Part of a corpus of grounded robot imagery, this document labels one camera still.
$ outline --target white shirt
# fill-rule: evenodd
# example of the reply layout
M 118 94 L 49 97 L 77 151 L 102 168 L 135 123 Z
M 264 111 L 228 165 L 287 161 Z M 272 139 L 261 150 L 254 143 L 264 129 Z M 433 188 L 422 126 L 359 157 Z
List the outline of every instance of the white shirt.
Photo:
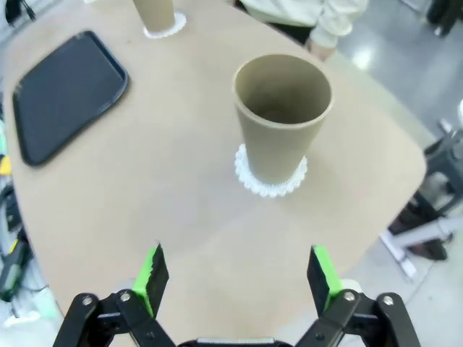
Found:
M 326 48 L 335 47 L 338 37 L 352 31 L 352 23 L 368 5 L 368 0 L 241 1 L 249 14 L 262 22 L 314 27 L 310 38 Z

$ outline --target shirt sleeve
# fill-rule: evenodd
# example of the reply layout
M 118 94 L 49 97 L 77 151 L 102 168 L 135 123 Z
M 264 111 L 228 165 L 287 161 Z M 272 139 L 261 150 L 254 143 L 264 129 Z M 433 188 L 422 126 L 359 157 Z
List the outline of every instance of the shirt sleeve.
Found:
M 338 38 L 352 31 L 352 23 L 360 17 L 368 0 L 325 0 L 317 25 L 310 38 L 326 48 L 336 47 Z

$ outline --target black pants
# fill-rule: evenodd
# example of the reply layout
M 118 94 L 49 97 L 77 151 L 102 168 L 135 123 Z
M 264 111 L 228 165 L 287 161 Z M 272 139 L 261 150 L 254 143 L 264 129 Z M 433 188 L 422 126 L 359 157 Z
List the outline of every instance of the black pants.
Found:
M 234 6 L 237 9 L 241 9 L 243 12 L 247 13 L 246 7 L 240 0 L 236 0 Z M 297 27 L 294 25 L 285 25 L 279 23 L 266 23 L 267 25 L 271 26 L 274 29 L 277 29 L 279 32 L 289 36 L 293 40 L 296 40 L 298 43 L 303 45 L 305 41 L 309 38 L 310 31 L 312 31 L 311 27 Z

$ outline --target cup rim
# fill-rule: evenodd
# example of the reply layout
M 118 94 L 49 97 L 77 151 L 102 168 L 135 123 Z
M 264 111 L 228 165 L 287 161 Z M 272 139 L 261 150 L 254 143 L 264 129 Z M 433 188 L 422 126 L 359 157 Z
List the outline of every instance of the cup rim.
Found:
M 329 104 L 326 106 L 325 110 L 317 117 L 315 117 L 314 119 L 311 119 L 309 121 L 304 121 L 302 123 L 296 123 L 296 124 L 285 124 L 285 123 L 278 123 L 278 122 L 275 122 L 275 121 L 269 121 L 261 116 L 258 116 L 257 114 L 255 114 L 254 112 L 252 112 L 240 99 L 240 97 L 238 96 L 238 93 L 237 93 L 237 89 L 236 89 L 236 80 L 237 80 L 237 76 L 238 74 L 241 72 L 241 70 L 247 65 L 249 64 L 251 61 L 254 61 L 256 59 L 259 59 L 259 58 L 262 58 L 264 56 L 290 56 L 292 58 L 296 58 L 296 59 L 299 59 L 301 61 L 304 61 L 308 64 L 311 64 L 313 65 L 316 69 L 320 70 L 320 72 L 323 74 L 323 76 L 326 78 L 326 82 L 328 83 L 328 87 L 330 89 L 330 93 L 331 93 L 331 99 L 330 99 L 330 102 Z M 238 70 L 234 73 L 233 75 L 233 83 L 232 83 L 232 87 L 231 87 L 231 91 L 233 93 L 233 98 L 235 100 L 235 103 L 236 105 L 241 109 L 241 111 L 243 111 L 246 116 L 248 116 L 250 119 L 252 119 L 253 121 L 255 121 L 256 123 L 259 123 L 261 125 L 264 125 L 264 126 L 267 126 L 267 127 L 272 127 L 272 128 L 275 128 L 275 129 L 300 129 L 300 128 L 304 128 L 304 127 L 307 127 L 311 124 L 315 124 L 315 123 L 318 123 L 319 121 L 322 121 L 326 114 L 331 110 L 332 106 L 333 106 L 333 101 L 334 101 L 334 92 L 333 92 L 333 86 L 331 85 L 331 81 L 330 79 L 328 78 L 328 76 L 326 75 L 326 73 L 320 68 L 318 67 L 317 65 L 315 65 L 314 63 L 312 63 L 311 61 L 308 61 L 306 59 L 303 59 L 299 56 L 294 56 L 294 55 L 291 55 L 291 54 L 285 54 L 285 53 L 270 53 L 270 54 L 263 54 L 263 55 L 260 55 L 260 56 L 256 56 L 255 58 L 252 58 L 252 59 L 249 59 L 247 60 L 245 63 L 243 63 L 239 68 Z

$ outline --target hand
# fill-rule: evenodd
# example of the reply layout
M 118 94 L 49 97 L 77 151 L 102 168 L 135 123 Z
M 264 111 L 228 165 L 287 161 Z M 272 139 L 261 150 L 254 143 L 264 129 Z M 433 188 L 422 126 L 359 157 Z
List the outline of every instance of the hand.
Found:
M 319 44 L 313 42 L 310 38 L 307 39 L 307 41 L 305 42 L 305 47 L 311 54 L 319 58 L 321 61 L 325 61 L 336 50 L 335 47 L 333 48 L 322 47 Z

